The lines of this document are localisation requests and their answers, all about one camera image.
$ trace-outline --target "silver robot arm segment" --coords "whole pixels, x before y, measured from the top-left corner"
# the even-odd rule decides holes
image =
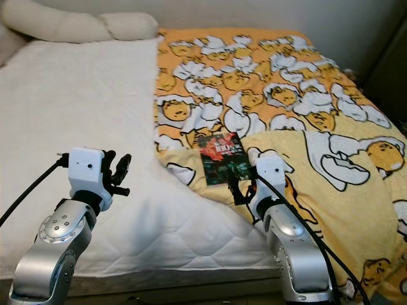
[[[263,156],[255,165],[257,173],[284,195],[284,160]],[[284,299],[293,303],[331,301],[326,262],[311,235],[272,190],[259,179],[256,185],[249,208],[255,218],[263,220],[267,244],[279,266]]]
[[[107,210],[113,194],[127,196],[118,187],[131,156],[124,156],[112,176],[114,151],[76,148],[69,154],[70,200],[62,200],[40,225],[36,241],[21,258],[9,294],[9,305],[63,304],[79,256],[92,237],[96,216]]]

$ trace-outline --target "cartoon character face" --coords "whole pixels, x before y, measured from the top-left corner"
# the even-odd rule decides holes
[[[192,52],[192,46],[184,44],[170,44],[170,49],[179,57],[190,55]]]
[[[158,73],[158,89],[163,91],[170,91],[177,84],[177,79],[167,73],[165,68],[161,68]]]
[[[224,86],[233,91],[243,90],[244,86],[250,81],[250,77],[241,71],[233,71],[222,75]]]
[[[404,164],[399,147],[385,141],[372,143],[366,152],[373,164],[387,173],[400,169]]]
[[[236,58],[244,58],[250,56],[252,50],[249,48],[237,48],[235,50],[235,57]]]
[[[206,55],[209,60],[226,60],[230,57],[231,53],[227,51],[220,51],[217,53],[210,53]]]
[[[275,45],[274,50],[275,52],[283,54],[284,56],[290,56],[293,53],[294,48],[290,44],[279,43]]]
[[[272,98],[283,103],[285,106],[290,106],[297,101],[295,92],[288,88],[275,87],[272,91]]]
[[[265,83],[269,83],[272,80],[272,70],[269,61],[261,62],[255,69],[254,73],[258,74],[260,79]]]
[[[325,79],[341,79],[339,69],[332,64],[325,64],[319,66],[321,77]]]
[[[163,104],[163,113],[171,121],[184,121],[190,116],[191,108],[185,102],[169,100]]]
[[[378,285],[389,267],[390,261],[387,259],[368,259],[364,263],[362,284],[366,287]]]
[[[222,77],[212,75],[209,78],[199,78],[198,81],[201,84],[204,84],[204,85],[207,85],[207,86],[210,86],[210,87],[217,87],[217,86],[220,86],[222,84]]]
[[[335,128],[335,117],[332,114],[326,112],[310,113],[305,118],[312,126],[322,132],[332,131]]]
[[[254,94],[252,90],[243,90],[240,101],[242,108],[247,112],[253,107],[260,105],[264,101],[264,96],[262,94]]]

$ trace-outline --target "book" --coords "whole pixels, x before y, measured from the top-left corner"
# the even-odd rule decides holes
[[[251,179],[249,158],[235,132],[198,138],[208,186]]]

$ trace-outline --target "cartoon-printed blanket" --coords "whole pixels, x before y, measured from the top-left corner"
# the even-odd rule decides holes
[[[279,154],[286,198],[360,279],[407,300],[406,138],[302,34],[258,29],[161,30],[155,103],[159,160],[202,196],[197,138],[236,132],[249,158]],[[249,182],[240,183],[243,193]],[[341,291],[359,300],[333,262]]]

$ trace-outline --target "white mattress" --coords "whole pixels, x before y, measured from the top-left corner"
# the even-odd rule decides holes
[[[80,257],[76,276],[154,269],[274,269],[263,235],[231,207],[190,191],[156,160],[156,41],[36,41],[0,69],[1,210],[74,146],[130,153],[123,187]],[[68,197],[59,168],[0,229],[0,278],[11,278],[41,221]]]

